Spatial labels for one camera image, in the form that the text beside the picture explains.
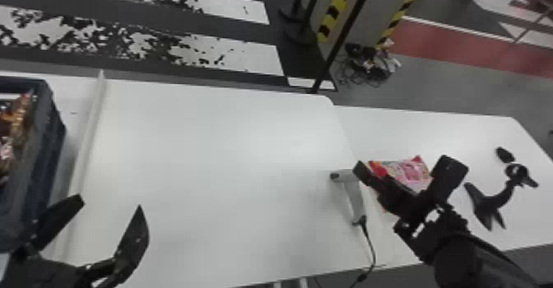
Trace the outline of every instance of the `black pole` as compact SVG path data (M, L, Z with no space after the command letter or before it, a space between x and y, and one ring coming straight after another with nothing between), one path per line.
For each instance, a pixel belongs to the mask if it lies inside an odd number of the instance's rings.
M289 25L286 28L286 34L294 42L303 45L310 45L317 41L317 37L315 36L315 33L311 30L310 26L311 15L313 15L313 11L315 10L317 1L318 0L309 0L307 9L305 9L304 20L302 21L300 27Z
M282 17L286 18L288 21L302 21L304 17L303 14L300 14L300 5L301 0L294 0L292 7L281 7L280 13Z
M361 13L361 9L365 5L366 1L367 0L357 0L357 2L355 3L355 6L351 10L351 14L347 17L346 23L344 24L344 27L342 28L342 31L340 32L340 35L336 40L336 43L332 47L332 51L328 55L327 61L324 64L324 69L319 73L317 80L313 84L313 87L311 87L311 89L307 92L308 94L318 93L318 90L321 88L321 84L323 84L323 79L327 76L327 72L330 69L330 66L332 66L332 63L334 63L334 59L336 59L336 56L340 52L344 41L346 41L347 35L349 35L350 33L351 27L356 22L356 19L359 16L359 13Z

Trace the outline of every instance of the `white table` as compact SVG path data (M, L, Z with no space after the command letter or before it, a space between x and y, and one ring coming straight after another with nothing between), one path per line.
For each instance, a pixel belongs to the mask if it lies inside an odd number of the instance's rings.
M140 203L151 243L126 287L246 286L369 265L346 193L329 180L356 159L325 97L110 81L91 145L67 262L112 255Z
M81 148L92 102L97 93L98 78L9 71L0 71L0 76L39 78L47 81L53 91L54 102L67 129L54 180L52 200L55 201L64 194L64 189L70 183L74 161ZM53 249L48 248L43 253L45 257L50 257ZM7 255L0 254L0 278L3 276L6 264Z
M539 188L516 188L513 198L500 209L507 230L494 223L489 232L472 212L472 203L463 187L456 189L450 203L469 220L469 230L501 250L520 249L553 243L553 162L522 126L512 118L469 114L441 114L392 109L337 107L345 133L355 156L360 160L400 160L422 155L433 167L441 155L448 155L468 165L466 182L474 183L484 194L495 194L504 188L505 165L495 156L503 146L513 152L517 161L530 169ZM365 188L368 200L374 200L372 189ZM412 251L392 232L397 221L381 211L369 221L381 222L387 228L386 244L394 258L386 267L418 263Z

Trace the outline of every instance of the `floor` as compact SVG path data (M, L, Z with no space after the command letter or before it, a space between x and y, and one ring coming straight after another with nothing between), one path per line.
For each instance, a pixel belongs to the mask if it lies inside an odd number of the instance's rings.
M323 58L285 37L281 1L0 0L0 57L301 85Z
M94 76L94 67L104 67L108 78L304 91L290 81L309 85L323 59L282 34L282 0L220 1L229 9L205 0L0 0L0 69ZM553 157L553 50L512 44L516 34L505 25L546 34L552 28L472 0L416 0L408 16L393 35L397 73L378 88L337 82L338 92L322 94L337 105L511 116ZM14 39L16 48L8 46ZM545 263L552 246L509 255L539 281L553 281ZM347 287L357 274L318 281ZM414 266L376 272L359 287L404 287L411 279L435 286L430 268Z

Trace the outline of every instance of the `black clamp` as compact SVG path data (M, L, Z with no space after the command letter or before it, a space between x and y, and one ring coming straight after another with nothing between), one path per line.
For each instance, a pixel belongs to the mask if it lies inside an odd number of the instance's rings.
M503 147L498 147L495 150L498 158L507 165L505 175L507 181L505 188L494 196L485 196L474 184L465 183L465 189L472 200L474 206L474 214L476 218L484 225L485 228L491 231L492 219L495 219L500 226L505 229L505 223L499 209L507 204L513 196L514 188L524 185L537 188L539 184L530 177L528 168L524 165L514 163L513 154Z

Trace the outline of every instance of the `red floor stripe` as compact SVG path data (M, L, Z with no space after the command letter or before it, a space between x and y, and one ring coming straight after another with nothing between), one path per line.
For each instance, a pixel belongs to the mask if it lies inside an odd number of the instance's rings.
M553 50L402 21L393 53L553 78Z

